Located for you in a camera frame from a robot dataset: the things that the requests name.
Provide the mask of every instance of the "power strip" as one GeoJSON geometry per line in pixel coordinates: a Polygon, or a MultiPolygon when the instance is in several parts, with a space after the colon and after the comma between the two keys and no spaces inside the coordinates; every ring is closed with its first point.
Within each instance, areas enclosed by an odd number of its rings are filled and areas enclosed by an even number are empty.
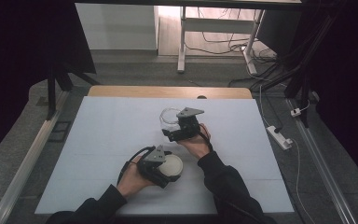
{"type": "Polygon", "coordinates": [[[275,139],[275,141],[278,143],[278,145],[283,149],[286,150],[290,147],[292,147],[292,139],[290,138],[284,138],[283,135],[279,132],[275,133],[276,128],[274,126],[267,127],[267,131],[271,136],[275,139]]]}

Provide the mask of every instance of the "wooden table edge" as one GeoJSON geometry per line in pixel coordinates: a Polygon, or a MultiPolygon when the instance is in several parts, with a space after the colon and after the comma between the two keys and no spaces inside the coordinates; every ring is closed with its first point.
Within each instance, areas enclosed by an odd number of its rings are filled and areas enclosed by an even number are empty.
{"type": "Polygon", "coordinates": [[[246,88],[161,87],[161,86],[92,86],[88,96],[140,98],[253,99],[246,88]]]}

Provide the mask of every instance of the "wall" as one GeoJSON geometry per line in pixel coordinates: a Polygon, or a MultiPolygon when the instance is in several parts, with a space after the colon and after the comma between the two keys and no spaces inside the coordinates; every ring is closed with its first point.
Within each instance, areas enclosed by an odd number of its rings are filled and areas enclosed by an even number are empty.
{"type": "Polygon", "coordinates": [[[157,49],[158,7],[76,4],[90,49],[157,49]]]}

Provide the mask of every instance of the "hand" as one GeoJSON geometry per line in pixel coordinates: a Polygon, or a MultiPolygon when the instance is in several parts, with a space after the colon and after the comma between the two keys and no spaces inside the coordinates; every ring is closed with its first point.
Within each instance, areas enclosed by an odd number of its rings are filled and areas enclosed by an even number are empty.
{"type": "MultiPolygon", "coordinates": [[[[211,135],[203,123],[200,124],[200,130],[206,137],[211,139],[211,135]]],[[[190,139],[178,141],[177,143],[187,148],[188,152],[190,152],[190,154],[195,156],[197,159],[201,159],[210,152],[205,140],[199,134],[190,139]]]]}
{"type": "Polygon", "coordinates": [[[136,166],[136,162],[140,160],[141,157],[138,156],[130,163],[127,167],[127,170],[124,172],[121,177],[120,182],[117,185],[117,190],[123,195],[123,197],[128,198],[131,195],[136,194],[141,189],[155,185],[150,180],[147,180],[141,176],[136,166]]]}

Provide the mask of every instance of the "white cable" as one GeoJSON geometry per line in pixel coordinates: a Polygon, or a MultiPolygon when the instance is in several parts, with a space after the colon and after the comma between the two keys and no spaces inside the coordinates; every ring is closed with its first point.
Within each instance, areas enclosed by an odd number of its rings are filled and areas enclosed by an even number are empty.
{"type": "Polygon", "coordinates": [[[310,106],[310,100],[308,100],[308,105],[306,107],[300,109],[300,111],[306,110],[309,106],[310,106]]]}
{"type": "Polygon", "coordinates": [[[304,212],[305,212],[305,213],[307,214],[307,216],[310,218],[310,221],[311,221],[313,224],[315,224],[315,222],[313,221],[312,217],[311,217],[310,214],[308,213],[307,209],[305,209],[304,204],[301,202],[300,195],[298,194],[298,179],[299,179],[299,177],[300,177],[300,165],[301,165],[301,163],[300,163],[300,161],[301,161],[301,159],[300,159],[300,148],[298,147],[297,141],[296,141],[295,139],[293,139],[293,138],[291,138],[291,139],[292,139],[293,142],[296,143],[297,154],[298,154],[298,170],[297,170],[297,179],[296,179],[296,193],[297,193],[297,198],[298,198],[298,200],[300,201],[301,206],[302,206],[302,208],[304,209],[304,212]]]}
{"type": "Polygon", "coordinates": [[[267,124],[268,126],[270,126],[269,123],[267,122],[266,118],[264,118],[263,103],[261,102],[261,87],[262,87],[262,86],[263,86],[263,85],[260,85],[260,94],[259,94],[261,117],[263,118],[264,122],[266,122],[266,124],[267,124]]]}

